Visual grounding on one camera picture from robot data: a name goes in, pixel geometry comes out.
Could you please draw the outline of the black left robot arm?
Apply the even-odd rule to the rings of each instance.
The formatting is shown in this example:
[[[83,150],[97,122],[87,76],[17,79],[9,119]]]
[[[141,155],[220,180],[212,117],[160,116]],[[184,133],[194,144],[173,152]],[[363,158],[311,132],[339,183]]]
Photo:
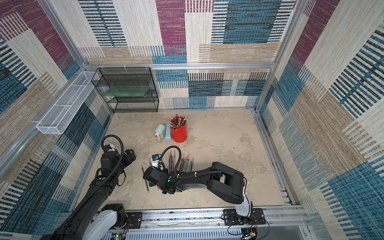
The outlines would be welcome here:
[[[101,167],[96,171],[95,178],[90,183],[81,203],[52,234],[44,235],[41,239],[81,240],[99,207],[118,185],[119,176],[135,160],[136,155],[133,150],[126,150],[122,154],[116,150],[104,152],[101,157]]]

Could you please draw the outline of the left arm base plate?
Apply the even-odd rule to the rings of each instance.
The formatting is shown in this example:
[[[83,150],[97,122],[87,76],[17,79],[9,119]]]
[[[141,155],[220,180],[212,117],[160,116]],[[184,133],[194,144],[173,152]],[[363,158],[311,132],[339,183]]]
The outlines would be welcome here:
[[[141,228],[143,212],[126,212],[124,230],[136,230]]]

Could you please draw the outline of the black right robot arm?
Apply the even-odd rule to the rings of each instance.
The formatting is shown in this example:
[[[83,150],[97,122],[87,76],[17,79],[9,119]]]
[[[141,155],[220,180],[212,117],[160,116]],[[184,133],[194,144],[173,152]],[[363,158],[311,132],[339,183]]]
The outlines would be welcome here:
[[[175,194],[189,189],[207,189],[223,201],[233,204],[238,216],[250,218],[253,203],[246,193],[245,176],[220,162],[194,172],[167,172],[156,167],[149,167],[143,174],[149,186],[157,186],[163,194]]]

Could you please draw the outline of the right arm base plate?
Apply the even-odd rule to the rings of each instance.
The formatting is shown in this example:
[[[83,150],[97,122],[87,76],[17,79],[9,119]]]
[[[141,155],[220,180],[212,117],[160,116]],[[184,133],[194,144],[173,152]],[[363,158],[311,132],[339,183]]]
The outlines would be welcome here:
[[[253,208],[249,217],[240,216],[236,209],[224,209],[221,219],[226,226],[231,225],[265,225],[267,223],[262,208]]]

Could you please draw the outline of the black striped pencil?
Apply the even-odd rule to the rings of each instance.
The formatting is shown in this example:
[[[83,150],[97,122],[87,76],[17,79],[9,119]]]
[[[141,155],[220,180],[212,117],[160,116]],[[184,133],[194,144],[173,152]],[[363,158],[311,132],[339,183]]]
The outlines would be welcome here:
[[[144,174],[145,174],[144,167],[141,166],[141,169],[142,169],[142,174],[143,174],[143,179],[144,179]],[[150,194],[150,189],[149,189],[148,181],[146,179],[144,179],[144,181],[145,181],[147,193]]]

